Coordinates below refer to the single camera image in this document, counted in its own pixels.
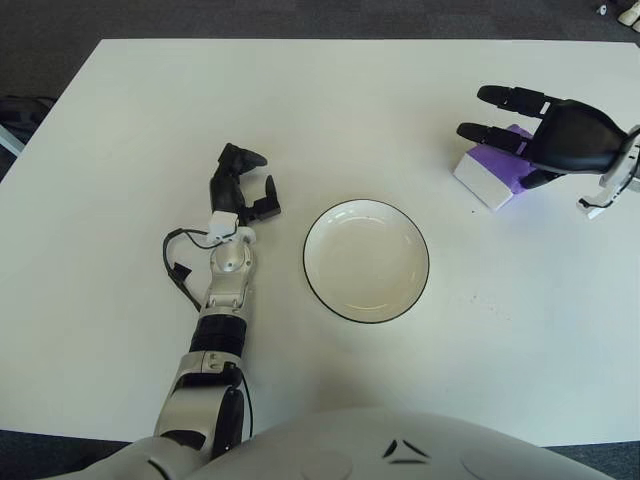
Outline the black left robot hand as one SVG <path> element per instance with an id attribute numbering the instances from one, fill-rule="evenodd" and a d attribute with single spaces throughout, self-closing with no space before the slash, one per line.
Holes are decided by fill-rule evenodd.
<path id="1" fill-rule="evenodd" d="M 267 159 L 251 150 L 227 143 L 218 159 L 218 167 L 209 182 L 210 203 L 213 212 L 236 214 L 240 226 L 267 220 L 281 213 L 274 179 L 268 175 L 265 196 L 246 204 L 241 191 L 240 177 L 257 167 L 268 165 Z"/>

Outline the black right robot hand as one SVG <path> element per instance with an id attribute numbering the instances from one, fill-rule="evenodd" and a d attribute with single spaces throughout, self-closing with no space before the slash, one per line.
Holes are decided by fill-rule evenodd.
<path id="1" fill-rule="evenodd" d="M 570 99 L 520 87 L 485 85 L 477 97 L 502 110 L 541 121 L 533 136 L 465 122 L 456 133 L 480 145 L 527 161 L 533 171 L 519 179 L 533 189 L 567 174 L 605 174 L 613 167 L 630 134 L 602 111 Z"/>

